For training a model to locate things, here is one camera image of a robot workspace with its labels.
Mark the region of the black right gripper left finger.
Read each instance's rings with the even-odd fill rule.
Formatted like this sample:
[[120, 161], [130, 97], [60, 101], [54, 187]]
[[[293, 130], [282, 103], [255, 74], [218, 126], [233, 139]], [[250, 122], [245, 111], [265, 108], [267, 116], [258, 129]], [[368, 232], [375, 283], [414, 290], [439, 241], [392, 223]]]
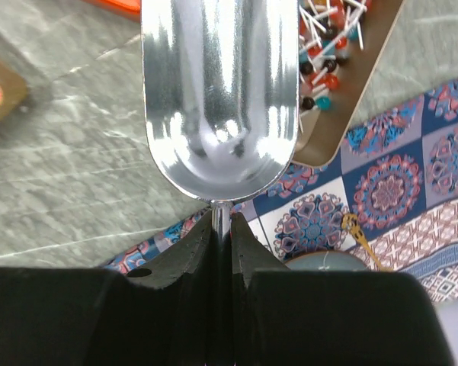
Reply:
[[211, 219], [128, 274], [0, 267], [0, 365], [202, 365]]

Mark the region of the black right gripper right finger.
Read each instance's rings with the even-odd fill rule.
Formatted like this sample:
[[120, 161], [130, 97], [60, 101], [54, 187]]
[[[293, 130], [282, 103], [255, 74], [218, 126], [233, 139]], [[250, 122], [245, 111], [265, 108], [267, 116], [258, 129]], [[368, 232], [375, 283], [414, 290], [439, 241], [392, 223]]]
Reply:
[[452, 365], [434, 306], [409, 274], [288, 269], [232, 216], [237, 365]]

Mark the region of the silver metal scoop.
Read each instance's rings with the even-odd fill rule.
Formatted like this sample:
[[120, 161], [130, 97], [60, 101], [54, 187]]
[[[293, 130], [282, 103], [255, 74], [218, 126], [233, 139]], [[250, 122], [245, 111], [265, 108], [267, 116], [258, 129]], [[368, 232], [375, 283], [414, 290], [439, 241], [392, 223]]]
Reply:
[[209, 203], [217, 242], [233, 204], [287, 169], [298, 133], [295, 1], [144, 1], [146, 135], [159, 171]]

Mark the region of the orange tin of lollipops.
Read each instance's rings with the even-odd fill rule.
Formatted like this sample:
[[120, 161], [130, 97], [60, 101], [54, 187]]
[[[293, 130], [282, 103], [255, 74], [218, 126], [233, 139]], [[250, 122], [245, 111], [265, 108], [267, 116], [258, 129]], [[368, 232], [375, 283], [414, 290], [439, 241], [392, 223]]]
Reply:
[[140, 0], [86, 0], [86, 2], [126, 13], [139, 13], [141, 8]]

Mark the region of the teal ceramic plate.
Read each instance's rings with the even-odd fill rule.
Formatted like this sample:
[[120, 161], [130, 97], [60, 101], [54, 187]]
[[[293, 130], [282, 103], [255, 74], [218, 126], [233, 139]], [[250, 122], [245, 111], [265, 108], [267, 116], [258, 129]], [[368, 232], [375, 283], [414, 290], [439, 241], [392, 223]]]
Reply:
[[285, 262], [291, 270], [298, 271], [369, 271], [359, 258], [338, 251], [313, 252]]

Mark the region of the patterned blue placemat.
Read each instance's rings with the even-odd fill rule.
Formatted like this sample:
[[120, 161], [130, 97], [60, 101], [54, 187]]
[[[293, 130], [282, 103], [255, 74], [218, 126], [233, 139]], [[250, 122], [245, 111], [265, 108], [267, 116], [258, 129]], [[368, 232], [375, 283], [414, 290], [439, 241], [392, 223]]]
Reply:
[[234, 209], [282, 262], [334, 250], [378, 270], [341, 228], [356, 214], [385, 267], [415, 276], [434, 302], [458, 299], [458, 79], [352, 127], [329, 164], [292, 164]]

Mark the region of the beige tin of small lollipops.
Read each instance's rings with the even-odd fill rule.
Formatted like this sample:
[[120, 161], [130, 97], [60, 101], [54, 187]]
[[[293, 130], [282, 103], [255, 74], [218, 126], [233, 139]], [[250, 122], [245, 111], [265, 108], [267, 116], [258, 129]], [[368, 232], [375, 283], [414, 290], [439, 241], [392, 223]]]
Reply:
[[349, 44], [350, 58], [336, 70], [338, 88], [330, 94], [330, 110], [300, 114], [303, 131], [296, 142], [294, 163], [317, 168], [329, 164], [336, 156], [402, 5], [402, 1], [372, 2], [362, 25], [364, 48]]

